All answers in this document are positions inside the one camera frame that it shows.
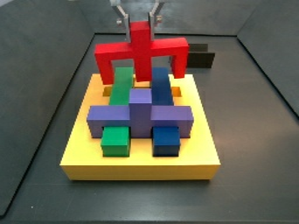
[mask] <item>toy block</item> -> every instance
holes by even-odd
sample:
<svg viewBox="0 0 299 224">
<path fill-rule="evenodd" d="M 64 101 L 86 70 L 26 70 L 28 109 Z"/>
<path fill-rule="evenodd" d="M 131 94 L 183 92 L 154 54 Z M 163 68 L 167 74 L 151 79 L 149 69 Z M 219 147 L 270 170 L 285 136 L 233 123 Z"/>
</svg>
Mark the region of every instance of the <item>toy block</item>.
<svg viewBox="0 0 299 224">
<path fill-rule="evenodd" d="M 112 87 L 112 92 L 110 96 L 110 105 L 127 105 L 130 98 L 130 88 L 126 87 Z"/>
<path fill-rule="evenodd" d="M 174 105 L 171 82 L 166 67 L 154 68 L 153 99 L 154 105 Z"/>
<path fill-rule="evenodd" d="M 127 105 L 130 98 L 130 89 L 134 86 L 134 68 L 116 68 L 116 82 L 112 86 L 110 105 Z"/>
<path fill-rule="evenodd" d="M 181 145 L 178 127 L 154 127 L 155 157 L 179 157 Z"/>
<path fill-rule="evenodd" d="M 186 38 L 158 39 L 153 43 L 153 57 L 173 55 L 173 75 L 185 77 L 190 45 Z"/>
<path fill-rule="evenodd" d="M 135 58 L 135 80 L 150 81 L 153 79 L 151 56 L 151 28 L 147 21 L 134 22 L 130 25 L 131 46 Z"/>
<path fill-rule="evenodd" d="M 91 136 L 102 138 L 106 126 L 130 126 L 128 106 L 91 106 L 87 121 Z"/>
<path fill-rule="evenodd" d="M 106 127 L 100 142 L 104 157 L 130 156 L 130 128 Z"/>
<path fill-rule="evenodd" d="M 193 108 L 190 106 L 153 106 L 154 127 L 179 127 L 181 137 L 191 137 L 193 131 Z"/>
<path fill-rule="evenodd" d="M 130 92 L 131 137 L 150 138 L 153 136 L 153 91 L 146 88 L 132 88 Z"/>
<path fill-rule="evenodd" d="M 173 73 L 175 78 L 185 77 L 189 56 L 186 38 L 151 40 L 147 21 L 130 25 L 131 43 L 96 45 L 95 57 L 103 84 L 114 84 L 112 60 L 134 59 L 136 81 L 153 80 L 153 57 L 173 55 Z"/>
<path fill-rule="evenodd" d="M 96 45 L 95 57 L 98 69 L 104 85 L 115 83 L 112 60 L 126 60 L 132 58 L 132 48 L 128 43 Z"/>
<path fill-rule="evenodd" d="M 118 67 L 115 85 L 131 88 L 134 86 L 134 71 L 132 67 Z"/>
</svg>

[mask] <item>black surface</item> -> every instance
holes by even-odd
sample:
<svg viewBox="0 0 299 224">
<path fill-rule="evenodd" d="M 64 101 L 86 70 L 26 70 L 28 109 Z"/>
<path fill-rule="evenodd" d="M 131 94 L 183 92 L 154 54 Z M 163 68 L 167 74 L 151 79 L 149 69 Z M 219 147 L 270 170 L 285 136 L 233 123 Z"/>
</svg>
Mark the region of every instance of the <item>black surface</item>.
<svg viewBox="0 0 299 224">
<path fill-rule="evenodd" d="M 211 68 L 215 52 L 190 52 L 187 67 Z"/>
<path fill-rule="evenodd" d="M 189 37 L 218 54 L 194 74 L 222 167 L 213 181 L 68 181 L 62 154 L 90 76 L 96 36 L 3 222 L 299 221 L 299 125 L 235 38 Z M 119 61 L 119 66 L 130 64 Z M 154 60 L 169 65 L 169 58 Z"/>
<path fill-rule="evenodd" d="M 15 0 L 0 7 L 0 215 L 92 37 L 74 3 Z"/>
<path fill-rule="evenodd" d="M 190 52 L 207 52 L 209 44 L 190 44 Z"/>
<path fill-rule="evenodd" d="M 95 33 L 122 33 L 118 27 L 118 14 L 110 1 L 79 0 L 79 7 L 90 21 Z M 238 35 L 261 0 L 170 0 L 166 1 L 161 15 L 163 22 L 157 33 L 185 33 L 205 35 Z M 155 0 L 126 0 L 122 6 L 131 21 L 147 20 Z"/>
<path fill-rule="evenodd" d="M 266 0 L 238 38 L 299 115 L 299 1 Z"/>
</svg>

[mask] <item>dark blue block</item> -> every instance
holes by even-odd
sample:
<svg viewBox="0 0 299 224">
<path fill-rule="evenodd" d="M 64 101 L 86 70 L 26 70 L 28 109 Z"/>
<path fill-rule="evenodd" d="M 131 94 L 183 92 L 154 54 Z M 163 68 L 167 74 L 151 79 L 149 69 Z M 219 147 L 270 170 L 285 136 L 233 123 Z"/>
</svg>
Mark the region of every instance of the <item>dark blue block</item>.
<svg viewBox="0 0 299 224">
<path fill-rule="evenodd" d="M 155 67 L 153 74 L 154 105 L 174 105 L 174 95 L 166 67 Z"/>
<path fill-rule="evenodd" d="M 178 127 L 154 127 L 154 156 L 179 157 L 181 133 Z"/>
</svg>

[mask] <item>gray floor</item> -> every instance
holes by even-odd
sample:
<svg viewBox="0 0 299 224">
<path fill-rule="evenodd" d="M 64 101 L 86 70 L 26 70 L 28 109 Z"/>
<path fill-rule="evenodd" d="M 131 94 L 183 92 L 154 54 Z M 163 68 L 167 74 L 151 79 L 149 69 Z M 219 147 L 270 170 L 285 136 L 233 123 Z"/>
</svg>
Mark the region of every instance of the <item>gray floor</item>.
<svg viewBox="0 0 299 224">
<path fill-rule="evenodd" d="M 194 74 L 222 167 L 213 181 L 68 181 L 59 166 L 98 72 L 96 36 L 7 216 L 0 221 L 299 221 L 299 125 L 237 38 L 193 37 L 217 53 Z M 157 59 L 157 66 L 169 66 Z"/>
</svg>

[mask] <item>blue block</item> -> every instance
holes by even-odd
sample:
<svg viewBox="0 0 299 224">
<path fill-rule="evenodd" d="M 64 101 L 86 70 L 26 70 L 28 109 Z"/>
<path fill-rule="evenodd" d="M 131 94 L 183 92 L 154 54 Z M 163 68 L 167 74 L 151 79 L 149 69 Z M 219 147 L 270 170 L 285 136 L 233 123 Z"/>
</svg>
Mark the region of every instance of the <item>blue block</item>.
<svg viewBox="0 0 299 224">
<path fill-rule="evenodd" d="M 131 137 L 150 138 L 153 136 L 153 91 L 146 88 L 132 88 L 130 92 Z"/>
<path fill-rule="evenodd" d="M 154 127 L 179 127 L 181 137 L 191 137 L 193 108 L 190 106 L 153 106 Z"/>
<path fill-rule="evenodd" d="M 100 138 L 104 127 L 130 127 L 128 106 L 91 106 L 88 129 L 94 138 Z"/>
<path fill-rule="evenodd" d="M 155 157 L 179 157 L 181 146 L 178 127 L 154 127 Z"/>
<path fill-rule="evenodd" d="M 174 95 L 166 67 L 155 67 L 153 74 L 154 105 L 174 105 Z"/>
</svg>

